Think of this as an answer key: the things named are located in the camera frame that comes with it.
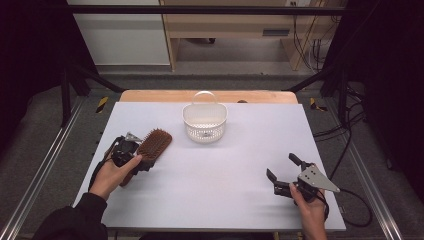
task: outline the gray floor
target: gray floor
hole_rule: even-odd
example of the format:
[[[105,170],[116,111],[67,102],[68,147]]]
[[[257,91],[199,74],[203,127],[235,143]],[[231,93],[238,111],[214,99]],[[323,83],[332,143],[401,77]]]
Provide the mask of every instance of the gray floor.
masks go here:
[[[147,67],[130,72],[119,68],[103,68],[105,78],[119,86],[131,89],[266,89],[281,90],[310,76],[312,72],[302,68],[298,72],[290,70],[284,49],[279,41],[217,39],[214,45],[204,39],[183,41],[175,72],[161,67]],[[33,233],[40,221],[54,209],[73,202],[81,181],[86,174],[96,142],[106,126],[113,103],[119,94],[104,89],[91,82],[93,90],[89,97],[75,97],[73,101],[83,101],[81,111],[60,147],[60,153],[45,179],[36,200],[22,223],[19,237]],[[331,111],[310,108],[310,98],[318,106],[331,107],[333,98],[321,98],[317,89],[320,83],[313,84],[297,93],[313,133],[328,130],[338,123]],[[361,91],[360,84],[352,86]],[[95,113],[99,100],[108,96],[109,100],[102,113]],[[61,103],[60,91],[53,88],[34,96],[28,112],[11,140],[10,146],[1,156],[0,162],[0,227],[3,229],[12,216],[26,189],[42,164],[50,145],[60,131]],[[353,111],[359,113],[361,108]],[[352,129],[353,143],[360,153],[366,168],[381,193],[384,203],[399,228],[404,239],[424,239],[424,207],[409,187],[401,172],[386,168],[385,156],[376,141],[372,129],[364,121]],[[327,173],[330,173],[344,148],[343,136],[318,141],[317,147]],[[343,159],[334,182],[361,195],[368,202],[366,191],[354,167],[354,159],[349,154]],[[363,223],[367,220],[367,210],[355,197],[341,193],[336,195],[343,207],[343,217]],[[367,227],[347,225],[346,232],[329,233],[330,239],[386,239],[382,230],[383,222],[374,215]],[[120,236],[140,233],[121,232]],[[281,233],[280,239],[297,239],[297,233]]]

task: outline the plastic basket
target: plastic basket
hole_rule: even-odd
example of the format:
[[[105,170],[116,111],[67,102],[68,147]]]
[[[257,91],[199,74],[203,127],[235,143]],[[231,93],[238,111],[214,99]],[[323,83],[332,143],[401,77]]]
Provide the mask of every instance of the plastic basket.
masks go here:
[[[214,103],[195,103],[202,94],[213,96]],[[183,109],[185,128],[191,140],[211,143],[219,140],[225,131],[227,107],[217,103],[216,96],[209,91],[200,91],[193,96],[192,103]]]

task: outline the person's hand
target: person's hand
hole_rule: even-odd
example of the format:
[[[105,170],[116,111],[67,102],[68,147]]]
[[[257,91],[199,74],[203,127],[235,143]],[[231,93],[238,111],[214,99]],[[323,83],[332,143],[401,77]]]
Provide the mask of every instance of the person's hand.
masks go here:
[[[113,163],[113,160],[109,158],[97,173],[96,180],[94,180],[93,186],[91,186],[89,192],[107,200],[110,193],[113,192],[127,174],[140,163],[141,158],[141,155],[137,155],[122,167],[117,167],[115,163]]]
[[[299,208],[302,217],[303,233],[306,239],[327,239],[324,226],[324,203],[317,198],[310,203],[306,202],[302,193],[297,190],[293,183],[290,183],[290,192]],[[324,197],[324,190],[320,189],[320,192],[322,197]]]

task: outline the white tabletop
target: white tabletop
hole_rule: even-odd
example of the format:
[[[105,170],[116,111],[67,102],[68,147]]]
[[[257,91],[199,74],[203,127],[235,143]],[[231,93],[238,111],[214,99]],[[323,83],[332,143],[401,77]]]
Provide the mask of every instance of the white tabletop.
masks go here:
[[[198,144],[185,133],[182,109],[189,103],[116,103],[75,200],[112,141],[128,131],[144,138],[152,129],[173,141],[149,172],[139,172],[108,200],[102,222],[110,228],[155,231],[286,231],[301,229],[293,200],[273,193],[269,168],[279,181],[297,180],[296,154],[325,174],[300,104],[225,103],[224,136]],[[326,192],[329,231],[346,230],[334,194]]]

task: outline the brown hair brush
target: brown hair brush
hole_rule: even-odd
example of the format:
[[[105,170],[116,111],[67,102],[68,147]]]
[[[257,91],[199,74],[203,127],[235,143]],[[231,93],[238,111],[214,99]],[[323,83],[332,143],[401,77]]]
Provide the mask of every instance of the brown hair brush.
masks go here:
[[[165,151],[172,141],[172,136],[162,129],[154,129],[143,139],[137,148],[137,154],[143,156],[141,162],[125,177],[120,186],[125,186],[139,171],[149,171],[158,157]]]

